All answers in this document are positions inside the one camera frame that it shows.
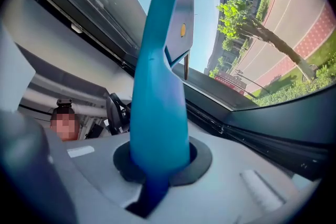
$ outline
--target street lamp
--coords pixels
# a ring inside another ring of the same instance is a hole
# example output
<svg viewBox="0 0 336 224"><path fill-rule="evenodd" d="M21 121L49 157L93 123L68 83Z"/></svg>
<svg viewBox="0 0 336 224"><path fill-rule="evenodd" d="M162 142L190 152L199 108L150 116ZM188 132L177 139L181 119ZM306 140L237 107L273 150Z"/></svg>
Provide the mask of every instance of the street lamp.
<svg viewBox="0 0 336 224"><path fill-rule="evenodd" d="M235 74L236 76L240 76L240 77L242 77L242 78L244 78L244 79L247 79L248 81L254 83L255 85L258 85L259 87L263 88L266 92L268 92L268 93L270 94L269 90L265 89L263 86L259 85L258 83L254 82L253 80L250 80L250 79L246 78L245 76L243 76L243 75L242 75L243 72L242 72L241 70L237 69L236 72L237 72L237 73Z"/></svg>

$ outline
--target person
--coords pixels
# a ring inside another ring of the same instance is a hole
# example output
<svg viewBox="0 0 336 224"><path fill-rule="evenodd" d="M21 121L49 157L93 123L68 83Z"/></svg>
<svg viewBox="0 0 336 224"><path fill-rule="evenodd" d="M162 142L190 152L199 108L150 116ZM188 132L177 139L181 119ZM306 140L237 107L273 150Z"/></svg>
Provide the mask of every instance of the person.
<svg viewBox="0 0 336 224"><path fill-rule="evenodd" d="M50 128L57 133L62 141L78 139L79 119L72 108L55 108L50 118Z"/></svg>

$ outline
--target road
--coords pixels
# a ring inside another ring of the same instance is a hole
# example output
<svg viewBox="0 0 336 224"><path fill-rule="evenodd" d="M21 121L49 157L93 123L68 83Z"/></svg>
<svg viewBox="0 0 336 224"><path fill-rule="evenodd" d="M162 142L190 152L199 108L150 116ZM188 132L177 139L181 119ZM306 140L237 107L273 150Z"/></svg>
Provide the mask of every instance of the road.
<svg viewBox="0 0 336 224"><path fill-rule="evenodd" d="M334 21L328 16L330 13L326 0L274 0L265 27L277 34L295 50L299 49L298 53L306 57L322 43L321 41L324 41L324 37L328 35L327 32L330 32ZM315 32L322 31L315 27L317 23L323 23L325 36L321 36L321 40L315 40L314 44L310 43L310 37L308 44L302 44L298 47L307 35L314 37ZM244 72L244 76L260 82L263 86L292 68L293 64L288 57L260 40L255 41L236 67ZM255 91L259 88L249 81L243 81L248 84L248 91Z"/></svg>

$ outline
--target windshield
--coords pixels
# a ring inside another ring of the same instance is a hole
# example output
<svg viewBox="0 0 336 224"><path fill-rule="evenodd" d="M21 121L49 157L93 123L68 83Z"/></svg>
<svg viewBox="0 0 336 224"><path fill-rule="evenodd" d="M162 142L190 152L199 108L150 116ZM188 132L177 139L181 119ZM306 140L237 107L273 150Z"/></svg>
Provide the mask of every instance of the windshield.
<svg viewBox="0 0 336 224"><path fill-rule="evenodd" d="M87 1L95 9L87 16L137 56L151 0ZM195 0L194 13L192 77L184 83L229 109L237 94L251 100L239 109L267 106L335 81L336 20L327 0Z"/></svg>

